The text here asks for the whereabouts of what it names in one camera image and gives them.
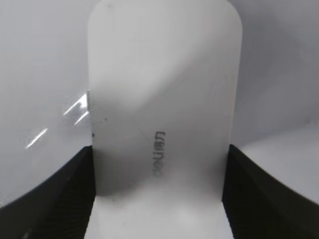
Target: deli logo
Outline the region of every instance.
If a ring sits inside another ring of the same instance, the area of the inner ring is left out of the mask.
[[[153,175],[161,177],[163,175],[163,159],[165,157],[165,132],[156,132],[153,151]]]

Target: white surface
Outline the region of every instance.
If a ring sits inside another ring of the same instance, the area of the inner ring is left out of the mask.
[[[2,205],[91,144],[88,117],[74,125],[86,109],[63,114],[88,89],[87,22],[96,2],[0,0]]]
[[[110,233],[107,232],[108,229],[110,229],[110,225],[107,225],[105,223],[103,223],[103,220],[101,220],[99,218],[99,214],[98,211],[100,210],[100,207],[103,207],[102,204],[94,204],[93,206],[93,210],[92,210],[92,214],[90,217],[90,222],[88,225],[88,228],[86,230],[86,234],[85,234],[85,239],[102,239],[102,238],[111,238],[110,237]],[[182,213],[185,217],[185,219],[187,220],[188,216],[187,214]],[[233,239],[233,234],[224,210],[224,207],[222,205],[222,203],[220,203],[219,207],[218,207],[218,216],[217,216],[217,227],[216,227],[216,232],[214,235],[211,235],[208,238],[212,238],[212,236],[215,236],[215,239]],[[192,221],[189,221],[192,223],[196,222],[196,219],[192,217]],[[119,229],[120,231],[124,231],[125,227],[127,225],[126,224],[122,224],[121,228]],[[148,228],[149,224],[145,223],[143,225],[143,228],[145,230],[149,230]],[[163,225],[159,225],[158,230],[164,230],[163,229]],[[151,238],[155,238],[154,235],[156,234],[156,232],[154,232],[153,235],[151,235]]]
[[[319,204],[319,125],[248,144],[243,152],[277,180]]]
[[[230,0],[243,22],[232,143],[319,120],[319,1]]]
[[[240,19],[224,0],[95,8],[93,213],[102,238],[216,238],[240,48]],[[154,161],[154,152],[164,159]]]

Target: gray background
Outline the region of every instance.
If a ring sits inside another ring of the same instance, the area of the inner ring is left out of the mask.
[[[88,118],[73,125],[81,109],[67,117],[63,113],[88,87],[83,49],[95,2],[0,0],[2,205],[41,183],[91,143]],[[317,123],[319,1],[231,2],[243,23],[232,143],[244,146]],[[25,150],[44,128],[48,131],[43,138]]]
[[[232,142],[319,119],[319,1],[231,0],[243,23]]]

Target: white wall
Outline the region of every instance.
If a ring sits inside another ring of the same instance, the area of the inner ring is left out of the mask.
[[[319,120],[319,1],[230,2],[243,23],[232,143]]]
[[[91,144],[87,24],[97,0],[0,0],[0,204],[28,192]],[[26,149],[42,130],[45,134]]]

